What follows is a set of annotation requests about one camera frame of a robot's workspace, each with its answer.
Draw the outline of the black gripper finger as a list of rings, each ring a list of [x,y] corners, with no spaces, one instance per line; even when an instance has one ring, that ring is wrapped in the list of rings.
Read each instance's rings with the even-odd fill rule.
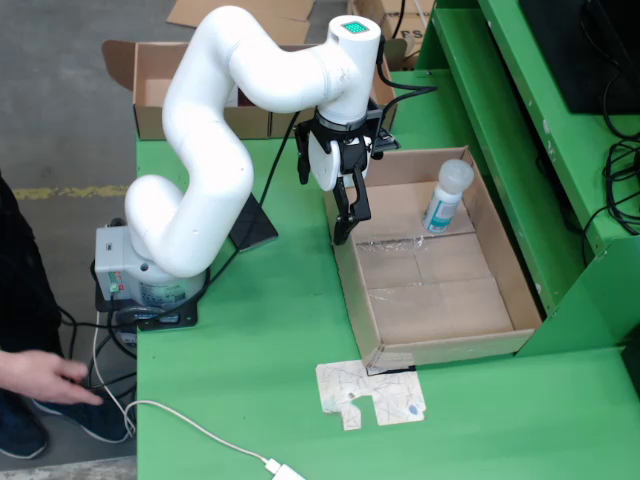
[[[301,122],[295,127],[294,137],[297,146],[297,172],[301,184],[307,184],[310,175],[309,136],[310,122]]]
[[[333,243],[343,245],[352,230],[362,221],[371,219],[371,210],[366,192],[363,172],[359,167],[355,167],[350,173],[356,191],[356,200],[349,202],[344,184],[344,178],[339,177],[333,189],[333,195],[338,207],[333,234]]]

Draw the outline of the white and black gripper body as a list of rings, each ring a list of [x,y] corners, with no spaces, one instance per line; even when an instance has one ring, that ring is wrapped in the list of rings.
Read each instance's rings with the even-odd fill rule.
[[[339,181],[345,188],[356,187],[356,173],[366,177],[374,130],[369,121],[338,125],[321,115],[305,123],[305,147],[310,172],[322,190],[334,190]]]

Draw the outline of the bystander hand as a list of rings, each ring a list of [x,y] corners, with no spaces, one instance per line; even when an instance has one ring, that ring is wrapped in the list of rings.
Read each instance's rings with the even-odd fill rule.
[[[78,385],[87,374],[85,364],[53,353],[1,352],[1,388],[41,402],[101,405],[99,396]]]

